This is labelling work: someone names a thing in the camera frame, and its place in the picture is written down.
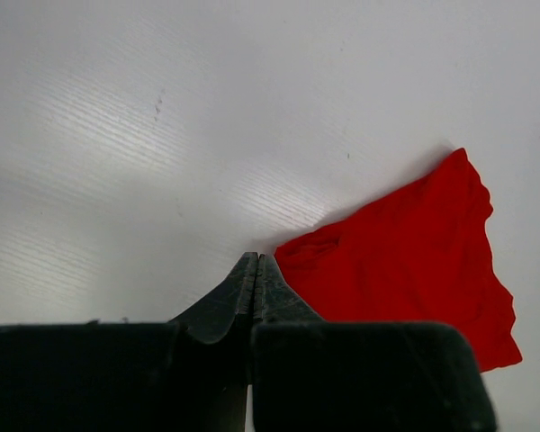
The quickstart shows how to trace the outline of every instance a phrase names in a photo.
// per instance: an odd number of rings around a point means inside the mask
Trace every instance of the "red fabric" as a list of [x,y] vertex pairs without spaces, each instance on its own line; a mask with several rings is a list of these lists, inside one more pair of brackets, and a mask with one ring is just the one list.
[[522,360],[512,296],[492,270],[490,194],[463,148],[345,220],[280,246],[286,282],[325,320],[433,320],[470,341],[482,371]]

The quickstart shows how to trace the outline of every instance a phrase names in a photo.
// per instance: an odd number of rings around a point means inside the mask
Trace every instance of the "white surface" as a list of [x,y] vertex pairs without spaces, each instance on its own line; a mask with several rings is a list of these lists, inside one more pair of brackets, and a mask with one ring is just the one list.
[[2,0],[0,322],[166,320],[448,147],[516,297],[491,395],[540,431],[540,1]]

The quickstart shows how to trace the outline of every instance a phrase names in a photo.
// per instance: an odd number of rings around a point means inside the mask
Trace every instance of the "cloth fold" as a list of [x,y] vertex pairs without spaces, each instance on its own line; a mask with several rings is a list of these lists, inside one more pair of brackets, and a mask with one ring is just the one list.
[[345,220],[295,238],[275,257],[325,320],[433,320],[469,340],[481,370],[522,360],[512,296],[492,268],[490,194],[458,149],[432,173]]

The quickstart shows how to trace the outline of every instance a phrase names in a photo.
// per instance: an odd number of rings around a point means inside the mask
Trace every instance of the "black object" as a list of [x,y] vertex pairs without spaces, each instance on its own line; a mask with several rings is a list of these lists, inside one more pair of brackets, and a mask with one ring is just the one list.
[[332,324],[246,253],[165,324],[0,327],[0,430],[496,430],[473,353],[438,323]]

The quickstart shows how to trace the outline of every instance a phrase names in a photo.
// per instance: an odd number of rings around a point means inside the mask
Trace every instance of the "red towel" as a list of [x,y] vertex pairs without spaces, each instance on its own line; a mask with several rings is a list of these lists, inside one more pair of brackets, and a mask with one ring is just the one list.
[[512,296],[492,270],[490,194],[463,148],[429,175],[275,253],[286,282],[332,321],[433,320],[480,368],[522,360]]

